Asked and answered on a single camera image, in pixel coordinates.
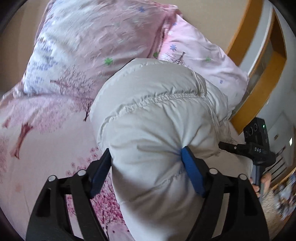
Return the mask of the person right hand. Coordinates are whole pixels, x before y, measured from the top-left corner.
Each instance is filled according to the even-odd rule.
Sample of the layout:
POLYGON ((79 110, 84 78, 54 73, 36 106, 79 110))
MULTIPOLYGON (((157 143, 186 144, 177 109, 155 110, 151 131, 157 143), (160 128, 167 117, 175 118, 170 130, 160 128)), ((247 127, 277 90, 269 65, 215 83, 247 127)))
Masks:
POLYGON ((261 184, 263 185, 263 188, 260 188, 259 186, 256 186, 253 184, 253 179, 250 178, 250 183, 252 184, 253 186, 253 189, 257 195, 257 197, 260 197, 262 195, 266 195, 268 192, 269 192, 269 187, 270 187, 270 184, 271 184, 271 178, 272 178, 272 175, 271 173, 269 172, 266 172, 262 178, 261 178, 261 184))

